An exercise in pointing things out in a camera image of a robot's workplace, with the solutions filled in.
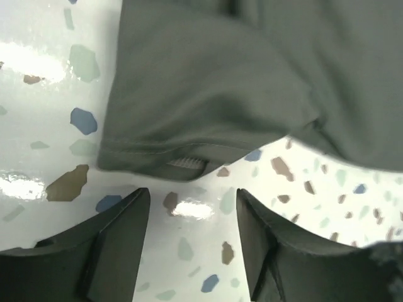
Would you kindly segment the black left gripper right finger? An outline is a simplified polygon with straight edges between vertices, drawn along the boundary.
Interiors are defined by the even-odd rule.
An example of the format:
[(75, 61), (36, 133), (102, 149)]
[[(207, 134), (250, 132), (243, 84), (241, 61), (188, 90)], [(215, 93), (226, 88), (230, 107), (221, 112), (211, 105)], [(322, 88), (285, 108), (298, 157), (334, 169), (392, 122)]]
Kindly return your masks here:
[(402, 242), (359, 248), (322, 238), (237, 190), (251, 301), (402, 301)]

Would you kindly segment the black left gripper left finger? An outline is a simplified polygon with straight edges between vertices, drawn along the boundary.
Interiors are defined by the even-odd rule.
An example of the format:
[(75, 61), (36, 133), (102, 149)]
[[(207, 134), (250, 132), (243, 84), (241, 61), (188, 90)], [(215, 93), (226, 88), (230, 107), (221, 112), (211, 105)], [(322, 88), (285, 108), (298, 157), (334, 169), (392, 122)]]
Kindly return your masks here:
[(1, 252), (1, 301), (132, 301), (149, 220), (140, 188), (33, 248)]

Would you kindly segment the grey t shirt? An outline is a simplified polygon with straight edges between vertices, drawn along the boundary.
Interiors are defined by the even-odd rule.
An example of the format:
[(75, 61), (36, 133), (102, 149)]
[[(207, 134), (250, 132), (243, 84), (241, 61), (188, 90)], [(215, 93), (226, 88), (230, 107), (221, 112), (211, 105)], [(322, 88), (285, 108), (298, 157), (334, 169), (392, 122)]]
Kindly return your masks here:
[(189, 181), (285, 136), (402, 170), (401, 1), (124, 1), (97, 164)]

